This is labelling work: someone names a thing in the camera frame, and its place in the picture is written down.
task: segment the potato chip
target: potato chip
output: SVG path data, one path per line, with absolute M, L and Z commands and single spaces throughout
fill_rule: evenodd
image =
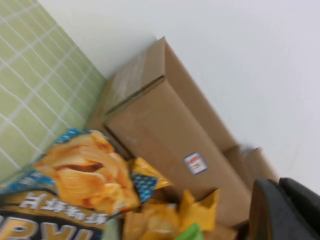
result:
M 57 171 L 50 165 L 39 164 L 39 165 L 34 165 L 34 168 L 40 173 L 50 178 L 55 178 L 57 176 Z
M 91 137 L 96 142 L 96 144 L 102 146 L 109 153 L 114 152 L 115 148 L 106 140 L 106 137 L 102 132 L 97 130 L 91 130 Z
M 68 194 L 77 199 L 88 198 L 92 194 L 102 191 L 106 183 L 105 178 L 95 172 L 81 172 L 63 168 L 57 171 L 57 175 Z
M 81 132 L 61 136 L 34 167 L 56 182 L 67 203 L 108 214 L 137 207 L 139 197 L 125 160 L 101 132 L 77 134 Z
M 63 153 L 63 152 L 68 152 L 71 149 L 77 148 L 79 146 L 92 146 L 92 145 L 95 145 L 95 141 L 92 139 L 90 134 L 84 134 L 84 135 L 76 136 L 68 142 L 60 143 L 52 146 L 47 151 L 47 154 Z
M 96 146 L 81 146 L 79 151 L 84 158 L 101 163 L 114 178 L 117 176 L 119 167 L 115 161 Z

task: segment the white sticker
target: white sticker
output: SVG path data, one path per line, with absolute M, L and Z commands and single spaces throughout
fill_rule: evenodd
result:
M 183 161 L 190 170 L 190 172 L 194 175 L 199 174 L 208 168 L 204 159 L 198 152 L 192 153 L 191 155 L 187 156 Z

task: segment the brown cardboard box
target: brown cardboard box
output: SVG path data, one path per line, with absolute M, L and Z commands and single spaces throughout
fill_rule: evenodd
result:
M 204 232 L 203 237 L 205 240 L 235 240 L 237 231 L 217 224 L 214 231 Z
M 171 199 L 178 202 L 188 188 L 200 200 L 220 188 L 217 221 L 233 226 L 248 219 L 248 180 L 245 184 L 235 171 L 242 169 L 236 158 L 231 166 L 222 154 L 237 143 L 164 38 L 106 83 L 88 125 L 95 126 L 169 178 Z M 193 174 L 185 162 L 201 159 L 206 169 Z

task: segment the potato chip bag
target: potato chip bag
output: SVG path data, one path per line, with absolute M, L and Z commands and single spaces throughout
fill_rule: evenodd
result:
M 0 240 L 100 240 L 106 221 L 138 207 L 139 198 L 108 139 L 72 128 L 1 183 Z
M 173 240 L 178 235 L 176 204 L 146 202 L 142 214 L 146 224 L 141 239 Z
M 191 192 L 186 189 L 179 206 L 179 232 L 197 223 L 202 231 L 215 228 L 215 218 L 219 198 L 219 189 L 212 192 L 202 201 L 196 202 Z
M 134 174 L 141 174 L 141 175 L 156 177 L 157 184 L 154 188 L 155 190 L 172 185 L 169 179 L 167 179 L 159 171 L 153 168 L 142 157 L 138 157 L 137 159 L 134 160 L 132 172 Z

